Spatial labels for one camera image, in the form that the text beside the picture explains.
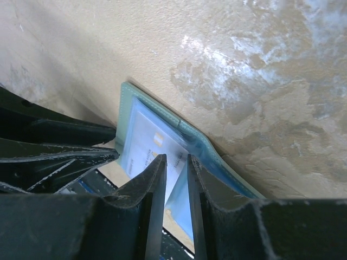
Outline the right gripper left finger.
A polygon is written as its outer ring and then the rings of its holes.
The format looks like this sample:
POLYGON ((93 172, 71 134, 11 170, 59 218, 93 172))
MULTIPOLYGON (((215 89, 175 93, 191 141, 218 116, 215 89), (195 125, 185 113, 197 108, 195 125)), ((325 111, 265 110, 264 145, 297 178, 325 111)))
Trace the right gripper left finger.
POLYGON ((1 195, 1 259, 158 259, 167 157, 109 196, 1 195))

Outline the green card holder wallet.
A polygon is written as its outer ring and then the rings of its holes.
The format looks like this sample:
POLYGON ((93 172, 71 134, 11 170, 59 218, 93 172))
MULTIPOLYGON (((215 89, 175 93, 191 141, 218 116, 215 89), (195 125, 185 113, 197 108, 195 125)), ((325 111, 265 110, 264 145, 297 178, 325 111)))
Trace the green card holder wallet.
POLYGON ((237 193, 250 198, 263 197, 226 163, 201 131, 129 82, 121 85, 115 147, 120 152, 118 164, 129 178, 145 170, 157 155, 166 154, 165 209, 190 239, 193 232, 188 154, 196 156, 215 177, 237 193))

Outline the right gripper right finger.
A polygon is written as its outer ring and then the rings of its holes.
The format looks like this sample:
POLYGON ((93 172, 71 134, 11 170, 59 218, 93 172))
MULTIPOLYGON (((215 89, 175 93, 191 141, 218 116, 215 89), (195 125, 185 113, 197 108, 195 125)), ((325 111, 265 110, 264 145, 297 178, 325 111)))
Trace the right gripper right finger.
POLYGON ((187 169, 196 259, 346 259, 346 200, 251 199, 187 169))

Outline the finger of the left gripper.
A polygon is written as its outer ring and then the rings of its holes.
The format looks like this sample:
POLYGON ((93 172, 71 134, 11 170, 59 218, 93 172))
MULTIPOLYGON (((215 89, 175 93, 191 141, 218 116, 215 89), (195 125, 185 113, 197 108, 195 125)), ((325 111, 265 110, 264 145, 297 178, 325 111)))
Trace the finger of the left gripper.
POLYGON ((58 193, 118 157, 114 148, 1 139, 1 192, 58 193))
POLYGON ((116 129, 60 114, 1 86, 1 138, 33 143, 97 145, 115 138, 116 129))

